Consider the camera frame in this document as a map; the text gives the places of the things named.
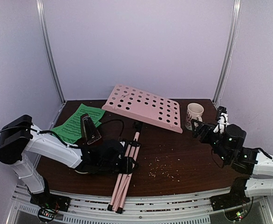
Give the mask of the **brown wooden metronome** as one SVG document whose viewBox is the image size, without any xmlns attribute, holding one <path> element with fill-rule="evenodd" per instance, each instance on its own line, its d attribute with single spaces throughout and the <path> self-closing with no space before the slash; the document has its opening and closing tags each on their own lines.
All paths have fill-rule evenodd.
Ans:
<svg viewBox="0 0 273 224">
<path fill-rule="evenodd" d="M 80 116 L 81 136 L 84 145 L 96 144 L 102 136 L 88 113 Z"/>
</svg>

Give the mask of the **pink music stand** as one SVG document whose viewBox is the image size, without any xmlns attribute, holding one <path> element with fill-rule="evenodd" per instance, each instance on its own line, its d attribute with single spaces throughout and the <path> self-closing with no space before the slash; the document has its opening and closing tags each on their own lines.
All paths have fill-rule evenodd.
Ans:
<svg viewBox="0 0 273 224">
<path fill-rule="evenodd" d="M 135 136 L 125 149 L 126 174 L 119 174 L 107 210 L 121 214 L 132 173 L 137 168 L 138 142 L 144 123 L 182 133 L 179 103 L 131 86 L 117 84 L 102 109 L 136 121 Z"/>
</svg>

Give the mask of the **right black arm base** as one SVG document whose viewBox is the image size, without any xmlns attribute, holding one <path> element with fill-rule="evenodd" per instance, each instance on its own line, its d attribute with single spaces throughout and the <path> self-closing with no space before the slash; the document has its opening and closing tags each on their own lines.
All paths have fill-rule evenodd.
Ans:
<svg viewBox="0 0 273 224">
<path fill-rule="evenodd" d="M 210 197 L 213 211 L 225 210 L 250 202 L 250 198 L 245 195 L 248 179 L 248 177 L 237 177 L 229 193 Z"/>
</svg>

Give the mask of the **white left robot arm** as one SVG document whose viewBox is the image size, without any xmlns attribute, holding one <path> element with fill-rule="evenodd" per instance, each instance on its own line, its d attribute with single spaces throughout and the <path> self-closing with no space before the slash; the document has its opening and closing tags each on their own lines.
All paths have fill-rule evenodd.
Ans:
<svg viewBox="0 0 273 224">
<path fill-rule="evenodd" d="M 97 128 L 86 115 L 81 119 L 82 144 L 62 140 L 52 130 L 41 130 L 32 117 L 23 115 L 0 130 L 0 162 L 7 164 L 44 207 L 54 204 L 47 182 L 34 168 L 27 153 L 60 162 L 79 174 L 131 174 L 138 163 L 125 155 L 125 142 L 101 140 Z"/>
</svg>

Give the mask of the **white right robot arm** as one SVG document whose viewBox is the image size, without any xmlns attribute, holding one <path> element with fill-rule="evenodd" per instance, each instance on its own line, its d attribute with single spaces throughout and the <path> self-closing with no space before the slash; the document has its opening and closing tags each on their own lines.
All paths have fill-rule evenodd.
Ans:
<svg viewBox="0 0 273 224">
<path fill-rule="evenodd" d="M 236 206 L 245 198 L 273 196 L 273 155 L 264 149 L 244 147 L 246 131 L 235 124 L 215 125 L 191 120 L 192 136 L 212 148 L 222 160 L 221 168 L 230 166 L 236 172 L 246 175 L 233 182 L 226 202 Z"/>
</svg>

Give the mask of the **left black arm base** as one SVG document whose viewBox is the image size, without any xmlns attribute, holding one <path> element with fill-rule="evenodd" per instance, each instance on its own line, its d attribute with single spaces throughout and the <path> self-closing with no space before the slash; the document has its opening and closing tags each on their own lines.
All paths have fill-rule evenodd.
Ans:
<svg viewBox="0 0 273 224">
<path fill-rule="evenodd" d="M 70 197 L 50 193 L 48 181 L 45 178 L 43 178 L 43 181 L 44 190 L 41 193 L 34 194 L 29 191 L 31 196 L 30 203 L 55 212 L 67 212 L 71 200 Z"/>
</svg>

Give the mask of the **white floral ceramic mug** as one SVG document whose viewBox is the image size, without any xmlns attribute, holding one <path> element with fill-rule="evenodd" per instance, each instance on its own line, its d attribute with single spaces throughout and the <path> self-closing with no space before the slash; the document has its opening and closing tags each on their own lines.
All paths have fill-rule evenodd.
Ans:
<svg viewBox="0 0 273 224">
<path fill-rule="evenodd" d="M 191 120 L 195 119 L 198 121 L 203 121 L 202 120 L 202 115 L 204 113 L 204 107 L 198 103 L 190 103 L 187 105 L 187 113 L 186 113 L 186 123 L 185 123 L 185 128 L 187 130 L 192 130 L 191 126 Z"/>
</svg>

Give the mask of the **right aluminium frame post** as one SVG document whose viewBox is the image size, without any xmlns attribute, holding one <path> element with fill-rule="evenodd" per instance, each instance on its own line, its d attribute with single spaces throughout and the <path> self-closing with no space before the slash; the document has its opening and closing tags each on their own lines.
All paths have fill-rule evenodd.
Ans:
<svg viewBox="0 0 273 224">
<path fill-rule="evenodd" d="M 228 73 L 229 73 L 229 69 L 230 69 L 230 65 L 231 65 L 232 53 L 233 53 L 233 49 L 234 49 L 236 39 L 237 39 L 241 5 L 242 5 L 241 0 L 234 1 L 233 11 L 232 11 L 232 19 L 231 19 L 231 24 L 230 24 L 230 30 L 229 30 L 224 60 L 222 63 L 218 84 L 217 84 L 215 94 L 214 94 L 214 97 L 212 100 L 213 104 L 216 107 L 219 107 L 220 99 L 222 98 L 222 94 L 224 92 L 225 84 L 227 81 L 227 77 L 228 77 Z"/>
</svg>

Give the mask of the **aluminium frame post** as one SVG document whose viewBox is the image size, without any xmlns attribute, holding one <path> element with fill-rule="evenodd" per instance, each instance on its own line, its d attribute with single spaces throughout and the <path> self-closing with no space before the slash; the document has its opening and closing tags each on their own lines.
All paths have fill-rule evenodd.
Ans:
<svg viewBox="0 0 273 224">
<path fill-rule="evenodd" d="M 222 63 L 218 84 L 217 84 L 215 94 L 214 94 L 214 97 L 212 100 L 213 104 L 216 107 L 219 107 L 220 99 L 222 98 L 222 94 L 224 92 L 225 84 L 227 81 L 227 77 L 228 77 L 228 73 L 229 73 L 229 69 L 230 69 L 230 65 L 231 65 L 232 53 L 233 53 L 233 49 L 234 49 L 236 39 L 237 39 L 241 5 L 242 5 L 241 0 L 234 1 L 233 11 L 232 11 L 232 19 L 231 19 L 231 24 L 230 24 L 230 30 L 229 30 L 224 60 Z"/>
<path fill-rule="evenodd" d="M 50 45 L 50 39 L 48 36 L 48 28 L 46 23 L 46 16 L 44 11 L 44 1 L 43 0 L 36 0 L 36 6 L 37 6 L 37 14 L 39 17 L 40 25 L 41 25 L 41 31 L 42 31 L 42 37 L 45 45 L 45 51 L 46 51 L 46 57 L 48 59 L 48 64 L 51 72 L 51 76 L 53 78 L 53 82 L 55 85 L 55 88 L 57 90 L 59 100 L 61 104 L 66 103 L 65 97 L 62 92 L 61 84 L 58 78 L 53 53 Z"/>
</svg>

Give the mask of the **left aluminium frame post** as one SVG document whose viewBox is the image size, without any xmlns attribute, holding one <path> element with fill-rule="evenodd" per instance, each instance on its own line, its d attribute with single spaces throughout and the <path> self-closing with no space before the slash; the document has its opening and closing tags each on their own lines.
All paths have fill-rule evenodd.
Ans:
<svg viewBox="0 0 273 224">
<path fill-rule="evenodd" d="M 46 57 L 48 59 L 48 64 L 51 72 L 51 76 L 53 78 L 53 82 L 55 85 L 55 88 L 57 90 L 59 100 L 61 104 L 66 103 L 65 97 L 62 92 L 61 84 L 58 78 L 53 53 L 50 45 L 50 39 L 48 36 L 48 28 L 46 23 L 46 16 L 44 11 L 44 1 L 43 0 L 36 0 L 36 6 L 37 6 L 37 14 L 39 17 L 40 25 L 41 25 L 41 31 L 42 31 L 42 37 L 45 45 L 45 51 L 46 51 Z"/>
</svg>

